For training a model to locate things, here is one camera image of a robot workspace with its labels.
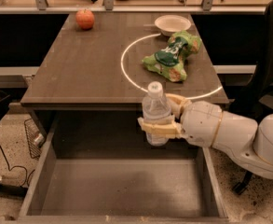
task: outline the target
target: green plastic bag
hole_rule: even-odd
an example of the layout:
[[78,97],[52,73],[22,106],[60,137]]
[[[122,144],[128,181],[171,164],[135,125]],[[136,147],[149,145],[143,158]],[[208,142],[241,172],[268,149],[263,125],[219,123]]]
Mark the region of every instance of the green plastic bag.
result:
[[187,31],[174,33],[168,40],[168,46],[151,56],[143,58],[144,66],[152,72],[157,72],[172,82],[186,80],[184,61],[199,51],[200,37]]

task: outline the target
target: desk surface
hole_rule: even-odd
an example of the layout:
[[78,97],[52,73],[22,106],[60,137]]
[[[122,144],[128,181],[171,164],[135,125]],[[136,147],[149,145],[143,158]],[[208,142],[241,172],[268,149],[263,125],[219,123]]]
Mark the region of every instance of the desk surface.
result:
[[[168,37],[149,26],[160,13],[95,13],[95,25],[83,31],[70,14],[58,37],[41,64],[21,103],[35,108],[97,107],[138,105],[152,81],[162,83],[165,92],[225,104],[228,99],[205,47],[190,55],[185,65],[187,80],[172,83],[157,73],[146,70],[142,58],[167,46]],[[188,30],[198,31],[192,22]],[[143,40],[124,50],[137,39]]]

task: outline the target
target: plastic water bottle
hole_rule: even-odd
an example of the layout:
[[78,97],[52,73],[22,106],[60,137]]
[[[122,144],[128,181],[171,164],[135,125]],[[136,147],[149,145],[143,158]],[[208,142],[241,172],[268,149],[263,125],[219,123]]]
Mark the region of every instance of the plastic water bottle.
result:
[[[143,98],[143,118],[146,122],[154,123],[171,115],[171,106],[167,102],[162,84],[154,81],[148,85],[148,93]],[[147,133],[146,138],[152,146],[163,146],[168,138]]]

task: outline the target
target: bottle cap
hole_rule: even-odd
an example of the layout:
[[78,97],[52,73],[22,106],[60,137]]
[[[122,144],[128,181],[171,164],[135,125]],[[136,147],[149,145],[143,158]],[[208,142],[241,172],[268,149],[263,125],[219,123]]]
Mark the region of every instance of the bottle cap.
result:
[[152,98],[160,98],[163,95],[163,87],[160,82],[154,81],[148,85],[148,95]]

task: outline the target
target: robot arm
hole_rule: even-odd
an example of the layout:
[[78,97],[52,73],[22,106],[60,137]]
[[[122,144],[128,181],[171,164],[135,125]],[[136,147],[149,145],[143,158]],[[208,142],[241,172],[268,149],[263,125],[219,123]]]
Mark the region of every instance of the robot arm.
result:
[[148,133],[184,138],[190,145],[223,151],[240,167],[273,179],[273,115],[258,126],[253,119],[223,111],[204,101],[191,103],[183,96],[167,94],[174,120],[166,125],[139,123]]

